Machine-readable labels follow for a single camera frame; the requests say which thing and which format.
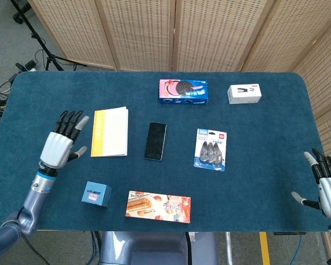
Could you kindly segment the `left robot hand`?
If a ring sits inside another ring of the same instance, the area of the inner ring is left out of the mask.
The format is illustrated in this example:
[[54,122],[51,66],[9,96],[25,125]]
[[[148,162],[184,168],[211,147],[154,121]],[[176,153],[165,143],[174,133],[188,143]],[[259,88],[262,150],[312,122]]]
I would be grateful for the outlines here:
[[82,111],[61,113],[52,132],[44,144],[39,161],[39,172],[47,176],[57,176],[57,170],[71,160],[80,158],[87,150],[86,146],[73,152],[77,137],[89,121],[89,116],[81,118]]

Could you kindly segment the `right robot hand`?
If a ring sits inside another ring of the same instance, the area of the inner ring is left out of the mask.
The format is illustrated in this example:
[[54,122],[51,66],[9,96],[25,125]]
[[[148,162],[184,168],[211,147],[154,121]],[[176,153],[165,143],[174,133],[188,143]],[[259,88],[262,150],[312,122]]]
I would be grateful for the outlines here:
[[325,156],[316,149],[312,152],[304,152],[308,161],[319,193],[319,201],[312,201],[301,197],[297,192],[291,192],[292,197],[298,203],[321,210],[323,215],[331,219],[331,157]]

